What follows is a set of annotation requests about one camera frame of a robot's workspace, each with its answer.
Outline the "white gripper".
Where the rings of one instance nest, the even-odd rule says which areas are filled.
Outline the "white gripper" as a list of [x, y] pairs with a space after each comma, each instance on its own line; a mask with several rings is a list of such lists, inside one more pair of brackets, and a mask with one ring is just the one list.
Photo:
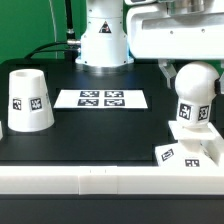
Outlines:
[[137, 59], [159, 59], [172, 89], [174, 60], [224, 60], [224, 0], [126, 0], [128, 43]]

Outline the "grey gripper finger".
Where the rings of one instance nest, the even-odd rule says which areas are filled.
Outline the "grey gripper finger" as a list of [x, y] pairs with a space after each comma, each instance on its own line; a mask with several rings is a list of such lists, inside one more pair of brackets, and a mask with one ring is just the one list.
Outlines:
[[[224, 60], [221, 61], [221, 67], [224, 69]], [[215, 92], [218, 95], [224, 95], [224, 71], [222, 75], [215, 81]]]

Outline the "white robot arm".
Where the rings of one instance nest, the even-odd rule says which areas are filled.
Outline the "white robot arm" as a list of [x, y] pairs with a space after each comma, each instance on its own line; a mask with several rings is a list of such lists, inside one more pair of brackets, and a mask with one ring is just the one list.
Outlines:
[[86, 0], [87, 28], [76, 62], [97, 73], [156, 59], [172, 84], [176, 60], [224, 67], [224, 0]]

